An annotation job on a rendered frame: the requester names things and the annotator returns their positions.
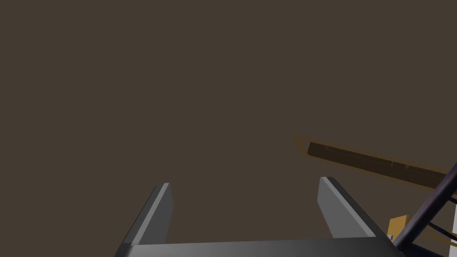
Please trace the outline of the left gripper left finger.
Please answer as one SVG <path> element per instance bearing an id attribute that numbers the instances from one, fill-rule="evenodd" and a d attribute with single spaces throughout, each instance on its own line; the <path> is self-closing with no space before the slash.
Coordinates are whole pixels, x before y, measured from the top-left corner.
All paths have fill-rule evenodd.
<path id="1" fill-rule="evenodd" d="M 174 201 L 170 183 L 158 184 L 122 241 L 125 246 L 165 244 Z"/>

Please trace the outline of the black metal-frame furniture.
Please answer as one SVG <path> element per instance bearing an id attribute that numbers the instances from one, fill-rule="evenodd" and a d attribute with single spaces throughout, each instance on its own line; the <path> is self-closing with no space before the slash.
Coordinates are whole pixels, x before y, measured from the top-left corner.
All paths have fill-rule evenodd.
<path id="1" fill-rule="evenodd" d="M 451 240 L 457 241 L 457 236 L 432 223 L 433 218 L 448 202 L 457 206 L 457 199 L 453 197 L 457 191 L 457 163 L 441 180 L 440 184 L 427 198 L 424 204 L 414 214 L 404 229 L 394 240 L 393 244 L 403 253 L 411 248 L 413 241 L 427 226 L 440 232 Z"/>

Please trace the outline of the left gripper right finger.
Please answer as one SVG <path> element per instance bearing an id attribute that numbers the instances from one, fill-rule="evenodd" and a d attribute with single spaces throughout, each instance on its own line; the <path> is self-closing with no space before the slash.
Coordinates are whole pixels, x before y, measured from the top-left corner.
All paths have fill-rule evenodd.
<path id="1" fill-rule="evenodd" d="M 335 178 L 319 179 L 317 202 L 333 238 L 387 238 Z"/>

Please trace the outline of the yellow-brown box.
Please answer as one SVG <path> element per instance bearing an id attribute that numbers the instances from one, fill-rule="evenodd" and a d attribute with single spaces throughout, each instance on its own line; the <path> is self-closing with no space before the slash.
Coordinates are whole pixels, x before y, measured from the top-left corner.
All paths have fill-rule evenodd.
<path id="1" fill-rule="evenodd" d="M 398 237 L 398 235 L 403 231 L 406 224 L 410 221 L 411 217 L 409 215 L 403 215 L 395 217 L 389 220 L 387 228 L 387 237 L 392 242 Z"/>

